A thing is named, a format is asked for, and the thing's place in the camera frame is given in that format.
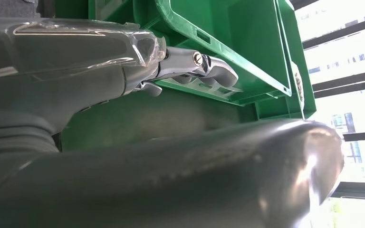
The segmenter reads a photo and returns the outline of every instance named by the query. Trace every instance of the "screw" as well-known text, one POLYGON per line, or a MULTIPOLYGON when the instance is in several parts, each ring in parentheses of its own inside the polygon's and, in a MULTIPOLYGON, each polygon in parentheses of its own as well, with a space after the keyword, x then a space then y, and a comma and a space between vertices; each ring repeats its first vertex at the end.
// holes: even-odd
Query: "screw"
POLYGON ((203 59, 202 59, 202 55, 199 52, 194 53, 193 59, 194 59, 195 65, 197 65, 199 67, 202 66, 203 59))

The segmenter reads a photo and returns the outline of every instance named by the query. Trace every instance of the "transparent plastic cover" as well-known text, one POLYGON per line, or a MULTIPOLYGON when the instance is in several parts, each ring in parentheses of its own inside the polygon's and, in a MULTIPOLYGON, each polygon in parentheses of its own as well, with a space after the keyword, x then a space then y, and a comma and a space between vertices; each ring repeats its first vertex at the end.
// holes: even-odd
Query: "transparent plastic cover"
POLYGON ((165 58, 164 38, 139 25, 72 19, 0 18, 0 77, 111 65, 148 66, 165 58))

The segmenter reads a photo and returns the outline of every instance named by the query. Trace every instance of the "green bin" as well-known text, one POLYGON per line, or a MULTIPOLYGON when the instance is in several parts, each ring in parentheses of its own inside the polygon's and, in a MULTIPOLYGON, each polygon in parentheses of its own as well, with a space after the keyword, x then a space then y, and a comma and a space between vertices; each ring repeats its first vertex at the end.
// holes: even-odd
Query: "green bin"
POLYGON ((239 76, 233 88, 172 79, 163 87, 236 105, 291 96, 275 0, 89 0, 89 18, 137 23, 169 46, 225 60, 239 76))
MULTIPOLYGON (((240 80, 234 88, 224 88, 198 81, 180 85, 167 79, 158 83, 171 89, 164 89, 157 98, 136 93, 93 106, 76 114, 63 131, 64 151, 186 135, 263 119, 308 118, 316 111, 289 1, 90 0, 88 8, 91 19, 139 23, 164 36, 169 46, 222 58, 240 80), (304 109, 292 61, 303 80, 304 109)), ((57 16, 67 18, 66 14, 57 16)))

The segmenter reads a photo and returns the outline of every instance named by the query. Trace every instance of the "gray plastic housing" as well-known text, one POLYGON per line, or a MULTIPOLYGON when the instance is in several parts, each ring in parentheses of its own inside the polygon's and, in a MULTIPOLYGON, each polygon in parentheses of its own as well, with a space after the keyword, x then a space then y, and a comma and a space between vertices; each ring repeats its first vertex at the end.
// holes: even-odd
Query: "gray plastic housing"
POLYGON ((0 19, 0 128, 58 133, 74 113, 155 74, 165 49, 136 24, 0 19))

